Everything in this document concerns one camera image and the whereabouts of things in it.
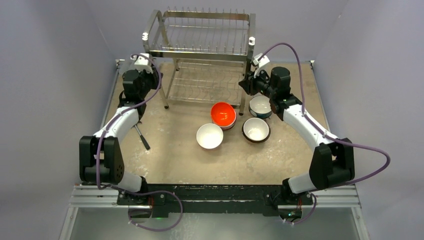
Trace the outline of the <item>orange bowl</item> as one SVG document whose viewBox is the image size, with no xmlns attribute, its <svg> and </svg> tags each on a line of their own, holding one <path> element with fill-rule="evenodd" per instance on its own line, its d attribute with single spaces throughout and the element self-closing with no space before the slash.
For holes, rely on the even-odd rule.
<svg viewBox="0 0 424 240">
<path fill-rule="evenodd" d="M 227 102 L 217 102 L 210 109 L 210 117 L 211 119 L 234 119 L 236 111 Z"/>
</svg>

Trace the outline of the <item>stainless steel dish rack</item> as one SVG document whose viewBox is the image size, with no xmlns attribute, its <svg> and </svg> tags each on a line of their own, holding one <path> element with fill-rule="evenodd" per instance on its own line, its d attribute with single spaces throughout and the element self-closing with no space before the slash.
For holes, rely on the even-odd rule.
<svg viewBox="0 0 424 240">
<path fill-rule="evenodd" d="M 238 10 L 154 10 L 141 39 L 146 53 L 172 61 L 164 103 L 226 102 L 243 115 L 247 95 L 239 82 L 251 69 L 256 18 Z"/>
</svg>

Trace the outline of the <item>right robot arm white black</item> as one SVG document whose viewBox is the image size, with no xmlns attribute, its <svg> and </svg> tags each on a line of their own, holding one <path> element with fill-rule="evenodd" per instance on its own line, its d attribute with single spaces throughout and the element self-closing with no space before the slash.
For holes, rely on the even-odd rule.
<svg viewBox="0 0 424 240">
<path fill-rule="evenodd" d="M 313 151 L 306 173 L 282 181 L 280 196 L 288 204 L 300 195 L 335 187 L 355 176 L 354 150 L 348 138 L 340 139 L 322 127 L 304 109 L 300 99 L 291 93 L 290 71 L 274 67 L 270 74 L 250 71 L 239 86 L 250 96 L 262 94 L 269 99 L 271 111 L 292 127 Z"/>
</svg>

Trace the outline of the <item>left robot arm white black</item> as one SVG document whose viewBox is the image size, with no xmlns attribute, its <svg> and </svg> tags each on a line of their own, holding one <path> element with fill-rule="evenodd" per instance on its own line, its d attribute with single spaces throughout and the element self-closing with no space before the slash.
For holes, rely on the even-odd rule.
<svg viewBox="0 0 424 240">
<path fill-rule="evenodd" d="M 120 143 L 146 110 L 147 94 L 160 87 L 162 73 L 131 69 L 122 75 L 123 91 L 114 116 L 99 131 L 79 140 L 79 177 L 83 182 L 127 191 L 138 205 L 146 203 L 149 191 L 143 176 L 125 169 Z"/>
</svg>

